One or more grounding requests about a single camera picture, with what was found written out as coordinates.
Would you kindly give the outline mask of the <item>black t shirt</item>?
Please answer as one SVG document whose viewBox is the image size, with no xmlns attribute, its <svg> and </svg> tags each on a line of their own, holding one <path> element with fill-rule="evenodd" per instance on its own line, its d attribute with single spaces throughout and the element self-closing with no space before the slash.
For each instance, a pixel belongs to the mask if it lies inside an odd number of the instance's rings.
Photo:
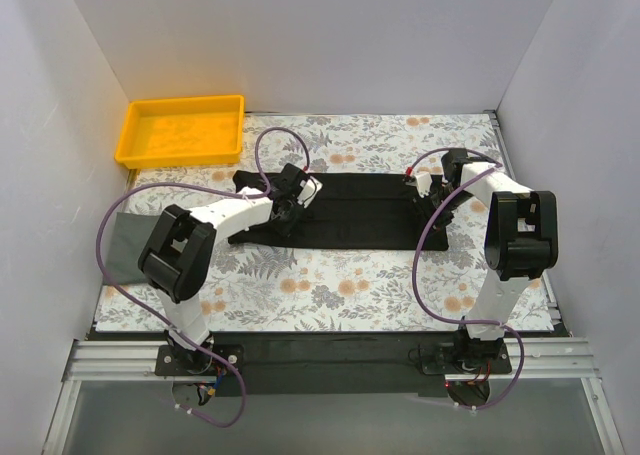
<svg viewBox="0 0 640 455">
<path fill-rule="evenodd" d="M 436 211 L 400 174 L 316 173 L 323 184 L 288 235 L 270 224 L 228 239 L 231 245 L 333 250 L 413 250 Z"/>
</svg>

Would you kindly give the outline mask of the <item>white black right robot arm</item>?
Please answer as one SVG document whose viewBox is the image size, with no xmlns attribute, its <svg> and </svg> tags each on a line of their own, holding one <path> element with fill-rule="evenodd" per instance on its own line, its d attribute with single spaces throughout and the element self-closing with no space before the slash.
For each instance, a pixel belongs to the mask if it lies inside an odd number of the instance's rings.
<svg viewBox="0 0 640 455">
<path fill-rule="evenodd" d="M 405 181 L 433 210 L 414 254 L 421 255 L 430 234 L 442 231 L 452 212 L 470 198 L 488 210 L 484 239 L 487 274 L 475 304 L 457 321 L 443 358 L 464 372 L 475 372 L 502 356 L 507 320 L 523 291 L 554 267 L 559 255 L 557 201 L 550 191 L 521 185 L 501 170 L 501 163 L 471 149 L 441 148 L 440 176 L 416 173 Z"/>
</svg>

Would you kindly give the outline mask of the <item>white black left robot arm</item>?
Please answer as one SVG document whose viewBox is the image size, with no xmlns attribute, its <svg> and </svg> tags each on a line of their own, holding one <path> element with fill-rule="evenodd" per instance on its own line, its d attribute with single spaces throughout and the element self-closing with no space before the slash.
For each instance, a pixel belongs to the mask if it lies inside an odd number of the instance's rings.
<svg viewBox="0 0 640 455">
<path fill-rule="evenodd" d="M 139 257 L 138 268 L 160 291 L 170 323 L 167 342 L 172 356 L 190 374 L 205 373 L 213 361 L 199 291 L 215 246 L 254 226 L 289 235 L 323 188 L 318 179 L 292 164 L 268 180 L 241 182 L 234 196 L 209 205 L 166 207 Z"/>
</svg>

